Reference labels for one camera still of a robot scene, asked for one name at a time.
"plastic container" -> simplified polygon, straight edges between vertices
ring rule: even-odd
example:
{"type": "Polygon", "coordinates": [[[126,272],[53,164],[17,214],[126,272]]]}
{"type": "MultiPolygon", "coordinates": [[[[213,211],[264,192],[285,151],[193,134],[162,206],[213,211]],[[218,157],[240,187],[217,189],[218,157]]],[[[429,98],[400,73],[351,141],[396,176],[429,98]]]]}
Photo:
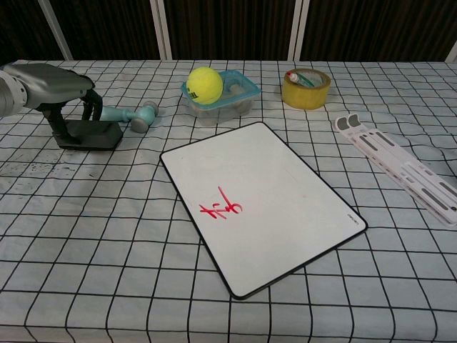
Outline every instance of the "plastic container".
{"type": "Polygon", "coordinates": [[[202,105],[194,102],[187,93],[186,82],[181,89],[189,101],[191,115],[202,119],[232,119],[249,113],[253,99],[261,90],[237,70],[221,71],[224,90],[218,101],[202,105]]]}

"tennis ball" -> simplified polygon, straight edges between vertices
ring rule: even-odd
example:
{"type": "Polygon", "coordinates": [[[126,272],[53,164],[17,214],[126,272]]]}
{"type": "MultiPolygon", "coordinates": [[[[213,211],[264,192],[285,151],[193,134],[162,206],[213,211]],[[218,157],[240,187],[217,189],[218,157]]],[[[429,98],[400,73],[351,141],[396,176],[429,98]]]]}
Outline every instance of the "tennis ball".
{"type": "Polygon", "coordinates": [[[195,102],[208,105],[216,102],[222,94],[221,75],[208,66],[194,69],[186,82],[187,93],[195,102]]]}

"container lid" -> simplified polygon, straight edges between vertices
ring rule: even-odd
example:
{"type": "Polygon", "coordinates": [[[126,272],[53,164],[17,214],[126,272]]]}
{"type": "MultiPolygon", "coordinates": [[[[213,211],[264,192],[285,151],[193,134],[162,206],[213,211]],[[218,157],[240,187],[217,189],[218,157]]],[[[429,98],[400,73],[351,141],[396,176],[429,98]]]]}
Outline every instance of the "container lid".
{"type": "Polygon", "coordinates": [[[224,90],[222,91],[222,95],[218,101],[212,104],[203,105],[192,100],[192,98],[189,96],[189,93],[187,93],[186,82],[183,82],[181,90],[183,91],[186,98],[189,101],[192,101],[195,107],[203,110],[224,107],[234,102],[251,98],[261,92],[261,90],[250,79],[245,77],[237,70],[221,71],[219,75],[222,77],[224,90]],[[233,91],[231,88],[233,85],[239,86],[239,88],[237,87],[238,91],[233,91]]]}

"yellow tape roll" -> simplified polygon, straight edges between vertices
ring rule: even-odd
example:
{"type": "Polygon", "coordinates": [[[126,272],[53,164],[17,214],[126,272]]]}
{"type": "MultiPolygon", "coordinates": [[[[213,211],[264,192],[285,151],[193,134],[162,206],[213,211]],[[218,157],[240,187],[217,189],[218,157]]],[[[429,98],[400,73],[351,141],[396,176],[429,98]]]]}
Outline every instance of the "yellow tape roll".
{"type": "Polygon", "coordinates": [[[305,87],[292,82],[287,74],[284,75],[283,101],[286,104],[296,109],[317,109],[325,104],[330,88],[330,78],[326,74],[314,69],[293,69],[290,72],[303,74],[307,78],[312,75],[313,79],[321,82],[315,87],[305,87]]]}

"dark curtain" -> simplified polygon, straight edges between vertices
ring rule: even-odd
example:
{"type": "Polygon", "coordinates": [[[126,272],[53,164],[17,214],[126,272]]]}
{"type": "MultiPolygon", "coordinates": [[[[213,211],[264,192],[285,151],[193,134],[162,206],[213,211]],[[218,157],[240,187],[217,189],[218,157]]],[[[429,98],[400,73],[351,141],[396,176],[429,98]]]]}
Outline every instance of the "dark curtain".
{"type": "Polygon", "coordinates": [[[0,0],[0,65],[17,59],[63,59],[36,0],[0,0]]]}
{"type": "Polygon", "coordinates": [[[287,59],[295,0],[165,0],[174,59],[287,59]]]}
{"type": "Polygon", "coordinates": [[[456,0],[311,0],[302,61],[444,61],[456,0]]]}
{"type": "Polygon", "coordinates": [[[149,0],[51,0],[74,59],[160,59],[149,0]]]}

